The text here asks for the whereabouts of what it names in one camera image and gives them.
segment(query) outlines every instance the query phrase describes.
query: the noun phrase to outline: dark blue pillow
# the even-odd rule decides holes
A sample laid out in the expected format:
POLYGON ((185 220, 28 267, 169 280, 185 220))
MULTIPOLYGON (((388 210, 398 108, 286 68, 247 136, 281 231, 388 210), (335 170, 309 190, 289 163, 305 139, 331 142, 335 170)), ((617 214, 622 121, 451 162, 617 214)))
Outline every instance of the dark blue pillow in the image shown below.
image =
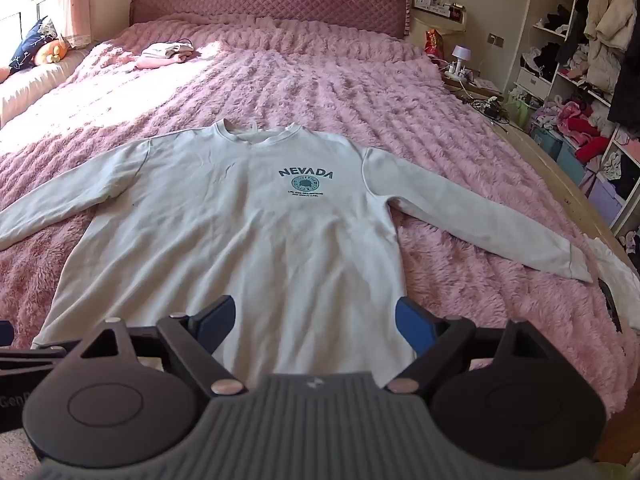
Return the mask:
POLYGON ((10 74, 33 66, 33 57, 41 46, 55 40, 58 37, 53 22, 49 16, 39 19, 33 28, 27 33, 24 40, 15 51, 9 62, 10 74))

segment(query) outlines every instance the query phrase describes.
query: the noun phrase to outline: bed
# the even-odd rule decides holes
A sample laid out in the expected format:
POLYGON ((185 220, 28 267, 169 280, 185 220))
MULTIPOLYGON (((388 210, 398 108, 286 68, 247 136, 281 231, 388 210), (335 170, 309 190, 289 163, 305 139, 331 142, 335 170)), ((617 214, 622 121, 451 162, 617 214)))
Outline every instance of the bed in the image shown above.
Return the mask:
MULTIPOLYGON (((295 121, 389 150, 520 211, 580 247, 596 276, 582 234, 542 179, 402 41, 407 16, 407 0, 132 0, 129 28, 0 131, 0 209, 131 139, 219 118, 264 128, 295 121), (149 44, 179 38, 193 42, 193 59, 134 69, 149 44)), ((38 333, 92 214, 0 253, 0 319, 14 323, 17 347, 38 333)), ((394 221, 412 298, 481 326, 529 319, 609 412, 624 407, 638 344, 628 326, 616 331, 597 285, 528 269, 401 214, 394 221)))

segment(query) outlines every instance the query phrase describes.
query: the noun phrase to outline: sweatshirt collar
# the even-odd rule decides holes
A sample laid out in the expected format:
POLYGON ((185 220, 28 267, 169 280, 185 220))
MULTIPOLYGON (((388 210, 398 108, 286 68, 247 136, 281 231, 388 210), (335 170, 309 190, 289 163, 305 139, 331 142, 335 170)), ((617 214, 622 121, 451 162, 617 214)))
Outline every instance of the sweatshirt collar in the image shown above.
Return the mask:
POLYGON ((291 123, 289 126, 279 126, 276 128, 270 128, 269 130, 257 130, 252 132, 251 130, 243 130, 241 128, 234 128, 232 124, 226 119, 220 119, 215 124, 218 133, 241 146, 269 146, 281 140, 295 134, 302 126, 297 123, 291 123))

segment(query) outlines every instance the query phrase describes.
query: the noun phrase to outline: power outlet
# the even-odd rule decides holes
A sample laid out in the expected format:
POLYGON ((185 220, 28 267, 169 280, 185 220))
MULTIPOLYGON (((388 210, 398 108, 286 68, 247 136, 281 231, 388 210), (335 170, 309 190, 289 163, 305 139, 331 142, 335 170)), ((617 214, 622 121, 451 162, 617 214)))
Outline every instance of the power outlet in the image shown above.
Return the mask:
POLYGON ((504 39, 500 36, 496 36, 495 34, 489 34, 489 37, 486 39, 486 42, 492 45, 495 45, 499 48, 504 47, 504 39))

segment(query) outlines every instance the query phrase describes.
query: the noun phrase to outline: lamp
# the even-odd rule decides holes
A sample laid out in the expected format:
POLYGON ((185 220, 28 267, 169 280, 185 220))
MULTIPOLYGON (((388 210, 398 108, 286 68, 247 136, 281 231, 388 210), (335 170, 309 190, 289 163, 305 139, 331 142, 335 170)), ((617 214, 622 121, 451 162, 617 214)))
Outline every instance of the lamp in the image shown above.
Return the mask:
POLYGON ((446 76, 451 79, 456 79, 458 81, 465 80, 466 78, 462 72, 462 69, 463 69, 462 62, 463 60, 469 61, 471 59, 471 51, 468 48, 457 45, 453 49, 453 56, 458 58, 458 63, 455 67, 453 67, 453 64, 451 65, 451 67, 449 68, 449 71, 446 72, 446 76))

